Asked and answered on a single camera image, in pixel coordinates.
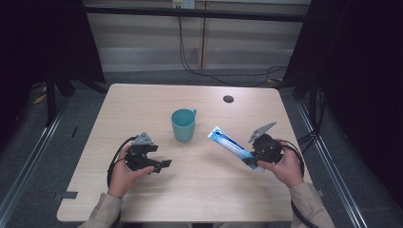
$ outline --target small round object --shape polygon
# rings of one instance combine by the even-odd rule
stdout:
[[[232,96],[230,96],[230,95],[224,96],[223,99],[224,99],[224,101],[225,101],[226,103],[229,103],[229,104],[234,102],[234,97],[232,97]]]

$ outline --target mug handle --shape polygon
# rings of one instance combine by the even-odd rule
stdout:
[[[191,108],[189,108],[189,110],[191,110],[191,111],[192,111],[193,113],[195,113],[195,115],[196,115],[196,112],[197,112],[196,108],[191,107]]]

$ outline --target wrist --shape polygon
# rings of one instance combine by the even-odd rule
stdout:
[[[125,194],[119,192],[119,191],[114,191],[113,189],[109,188],[109,190],[107,190],[107,194],[114,197],[114,198],[118,198],[120,200],[122,200],[125,196]]]
[[[301,179],[301,180],[295,180],[295,181],[291,181],[291,182],[288,182],[288,183],[285,183],[285,185],[288,187],[288,188],[293,188],[293,187],[295,187],[295,186],[297,186],[297,185],[299,185],[299,184],[302,184],[302,183],[304,183],[305,181],[303,180],[303,179]]]

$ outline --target human hand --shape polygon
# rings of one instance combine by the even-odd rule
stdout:
[[[276,139],[282,145],[287,145],[280,139]],[[272,171],[276,178],[285,183],[288,188],[292,188],[303,183],[302,174],[299,168],[299,160],[294,151],[283,148],[284,156],[278,163],[270,163],[266,161],[258,161],[258,166]]]
[[[110,180],[109,190],[107,193],[119,199],[122,199],[126,192],[136,183],[137,179],[154,171],[154,166],[148,166],[137,171],[131,170],[125,164],[125,154],[130,148],[127,145],[119,153],[118,161],[115,164],[112,172],[112,178]]]

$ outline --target person's left hand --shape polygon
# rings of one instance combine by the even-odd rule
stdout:
[[[119,199],[124,197],[126,192],[136,183],[137,179],[152,173],[155,169],[154,166],[148,166],[146,168],[133,171],[127,167],[125,164],[125,154],[129,148],[130,145],[127,145],[119,153],[118,161],[113,168],[109,190],[107,191],[110,196]]]

